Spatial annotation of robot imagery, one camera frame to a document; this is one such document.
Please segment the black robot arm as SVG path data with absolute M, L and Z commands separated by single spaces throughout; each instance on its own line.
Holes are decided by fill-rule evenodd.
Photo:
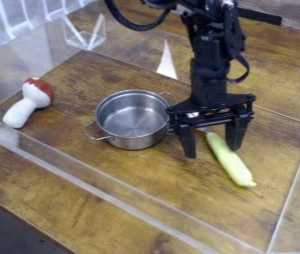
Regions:
M 231 79 L 231 62 L 241 64 L 245 34 L 241 31 L 236 0 L 145 0 L 160 9 L 176 11 L 188 28 L 194 57 L 190 61 L 192 95 L 168 108 L 169 126 L 180 136 L 185 155 L 197 156 L 198 128 L 224 124 L 225 141 L 232 150 L 241 146 L 252 119 L 252 94 L 229 94 L 227 86 L 244 81 Z

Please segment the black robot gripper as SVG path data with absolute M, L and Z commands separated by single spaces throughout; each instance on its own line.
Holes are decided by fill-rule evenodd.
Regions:
M 236 151 L 241 147 L 256 97 L 227 92 L 227 83 L 236 82 L 227 78 L 228 71 L 229 63 L 212 67 L 192 59 L 190 97 L 168 108 L 170 128 L 178 130 L 185 156 L 190 159 L 197 158 L 194 128 L 224 124 L 229 148 Z

